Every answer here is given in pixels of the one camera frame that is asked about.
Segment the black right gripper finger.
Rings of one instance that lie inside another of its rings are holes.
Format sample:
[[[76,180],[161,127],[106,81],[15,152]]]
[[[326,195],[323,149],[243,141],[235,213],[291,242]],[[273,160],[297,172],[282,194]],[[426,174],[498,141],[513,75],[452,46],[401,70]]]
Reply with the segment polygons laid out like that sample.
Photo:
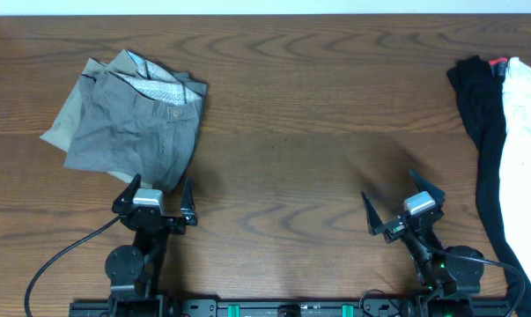
[[[378,235],[382,231],[383,223],[379,217],[379,214],[372,206],[371,201],[366,196],[365,192],[361,193],[363,203],[365,206],[365,214],[368,225],[368,232],[371,235]]]
[[[410,170],[409,175],[419,192],[426,191],[436,203],[445,202],[445,192],[426,180],[415,170]]]

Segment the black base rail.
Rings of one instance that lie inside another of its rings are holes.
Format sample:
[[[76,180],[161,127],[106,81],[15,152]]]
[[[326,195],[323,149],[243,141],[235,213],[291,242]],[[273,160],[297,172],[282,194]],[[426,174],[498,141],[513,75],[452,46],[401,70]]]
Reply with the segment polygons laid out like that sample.
[[[505,316],[510,305],[504,300],[418,299],[400,300],[367,297],[358,301],[223,301],[189,299],[167,302],[76,301],[70,317],[177,316],[177,317],[411,317],[411,316]]]

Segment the black garment with red trim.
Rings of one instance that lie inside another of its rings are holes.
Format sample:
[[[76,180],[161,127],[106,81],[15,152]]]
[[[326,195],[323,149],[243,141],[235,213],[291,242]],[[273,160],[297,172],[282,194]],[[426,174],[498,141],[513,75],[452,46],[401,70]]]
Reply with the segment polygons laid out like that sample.
[[[476,207],[483,228],[499,261],[522,271],[505,239],[499,201],[499,168],[506,138],[501,92],[506,71],[505,58],[485,61],[474,55],[457,62],[446,74],[465,130],[478,151]]]

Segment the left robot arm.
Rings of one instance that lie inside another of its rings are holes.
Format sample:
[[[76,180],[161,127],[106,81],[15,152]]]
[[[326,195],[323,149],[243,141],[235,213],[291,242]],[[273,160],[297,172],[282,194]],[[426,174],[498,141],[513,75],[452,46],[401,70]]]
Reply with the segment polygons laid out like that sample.
[[[184,182],[180,211],[179,216],[167,216],[163,192],[142,188],[139,174],[114,200],[112,212],[135,237],[132,244],[117,247],[106,259],[105,271],[111,282],[110,316],[181,315],[178,302],[159,294],[158,288],[168,238],[198,225],[189,178]]]

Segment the grey folded shorts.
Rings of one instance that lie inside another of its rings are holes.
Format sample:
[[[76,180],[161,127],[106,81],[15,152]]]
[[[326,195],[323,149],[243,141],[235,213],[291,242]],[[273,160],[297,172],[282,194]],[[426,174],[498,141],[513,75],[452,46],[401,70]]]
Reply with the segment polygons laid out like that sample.
[[[78,85],[80,120],[65,167],[139,174],[173,190],[195,149],[207,86],[128,50]]]

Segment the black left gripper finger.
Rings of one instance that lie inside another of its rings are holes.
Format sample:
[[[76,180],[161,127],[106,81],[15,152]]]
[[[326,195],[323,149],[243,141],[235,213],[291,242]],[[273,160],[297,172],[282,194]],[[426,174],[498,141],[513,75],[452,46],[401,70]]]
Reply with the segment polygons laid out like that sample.
[[[185,219],[198,219],[195,202],[192,196],[193,181],[187,177],[184,183],[181,197],[181,213]]]
[[[133,198],[138,189],[141,187],[141,174],[137,173],[129,185],[116,198],[116,206],[126,206],[133,203]]]

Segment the white t-shirt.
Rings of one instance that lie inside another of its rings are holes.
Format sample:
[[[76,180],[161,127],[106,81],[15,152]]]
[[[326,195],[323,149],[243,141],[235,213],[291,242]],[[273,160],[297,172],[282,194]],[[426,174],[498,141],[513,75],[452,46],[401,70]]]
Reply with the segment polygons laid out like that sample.
[[[517,57],[508,62],[502,98],[499,202],[506,241],[531,282],[531,67]]]

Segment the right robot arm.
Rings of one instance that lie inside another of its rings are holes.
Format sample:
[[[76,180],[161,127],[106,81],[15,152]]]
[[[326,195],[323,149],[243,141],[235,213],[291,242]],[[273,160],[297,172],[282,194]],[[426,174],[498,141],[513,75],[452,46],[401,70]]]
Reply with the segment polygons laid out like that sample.
[[[481,290],[483,254],[467,246],[444,247],[434,225],[444,216],[446,194],[419,173],[409,172],[417,193],[403,202],[403,212],[382,222],[362,194],[368,231],[387,244],[401,241],[409,250],[420,284],[428,291],[395,306],[399,316],[473,316],[470,297]]]

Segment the beige folded garment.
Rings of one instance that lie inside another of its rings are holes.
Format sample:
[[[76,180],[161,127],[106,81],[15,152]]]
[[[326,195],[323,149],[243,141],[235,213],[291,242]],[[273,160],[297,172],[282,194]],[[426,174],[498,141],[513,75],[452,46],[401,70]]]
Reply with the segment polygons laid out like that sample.
[[[109,64],[101,61],[88,59],[83,75],[94,77],[101,73]],[[63,104],[62,109],[54,120],[51,128],[40,136],[40,139],[54,145],[58,149],[67,152],[70,142],[75,135],[80,121],[80,111],[82,106],[79,84],[75,84],[69,97]],[[132,176],[121,172],[108,172],[115,178],[130,183]]]

